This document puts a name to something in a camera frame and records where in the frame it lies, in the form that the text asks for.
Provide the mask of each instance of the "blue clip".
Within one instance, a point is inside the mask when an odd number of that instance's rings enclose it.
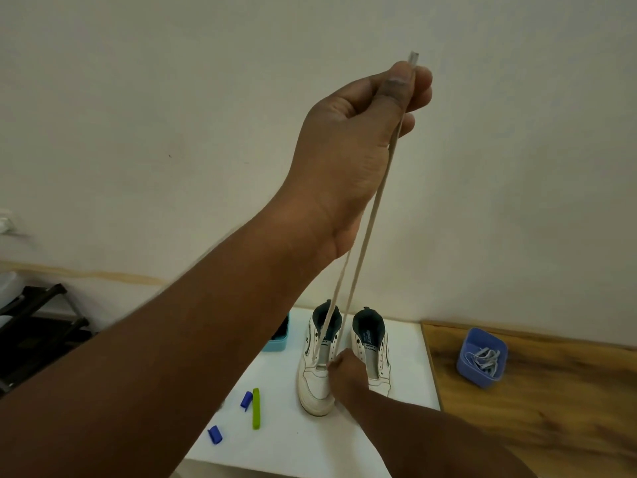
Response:
[[[212,440],[212,444],[219,444],[221,440],[223,439],[223,437],[221,436],[221,433],[219,432],[219,428],[217,426],[213,426],[212,428],[208,430],[208,436],[210,436],[210,439]]]
[[[245,396],[243,396],[243,401],[241,401],[241,407],[243,408],[244,412],[248,410],[248,406],[250,406],[251,402],[252,402],[252,393],[250,391],[247,391],[245,393]]]

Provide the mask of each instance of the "person's left arm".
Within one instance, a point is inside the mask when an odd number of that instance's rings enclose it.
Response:
[[[430,85],[428,70],[402,62],[318,103],[257,216],[0,401],[3,476],[171,474],[300,293],[351,248],[391,132]],[[404,116],[403,133],[413,125]]]

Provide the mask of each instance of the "black rack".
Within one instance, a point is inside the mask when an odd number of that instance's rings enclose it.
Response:
[[[66,300],[75,318],[34,315],[56,296]],[[93,336],[89,321],[61,283],[50,288],[25,287],[0,309],[0,315],[12,317],[0,327],[0,397]]]

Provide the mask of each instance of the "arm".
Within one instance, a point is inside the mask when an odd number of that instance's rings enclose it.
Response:
[[[329,385],[393,478],[536,478],[513,453],[466,421],[370,391],[365,364],[350,349],[331,363]]]
[[[430,86],[428,70],[402,62],[319,102],[257,216],[0,401],[3,476],[171,474],[300,293],[351,248],[391,132]],[[413,126],[404,116],[402,132]]]

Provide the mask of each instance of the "shoe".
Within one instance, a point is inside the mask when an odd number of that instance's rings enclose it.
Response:
[[[388,396],[392,388],[389,380],[389,351],[383,317],[376,310],[364,307],[352,319],[352,350],[365,363],[367,379],[372,391]]]
[[[334,396],[329,391],[327,379],[327,364],[336,356],[336,341],[343,318],[338,307],[335,307],[325,338],[319,346],[318,338],[327,317],[329,304],[330,300],[317,306],[312,313],[296,374],[296,391],[301,406],[313,416],[325,416],[334,408]],[[317,349],[319,356],[314,361],[314,353]]]

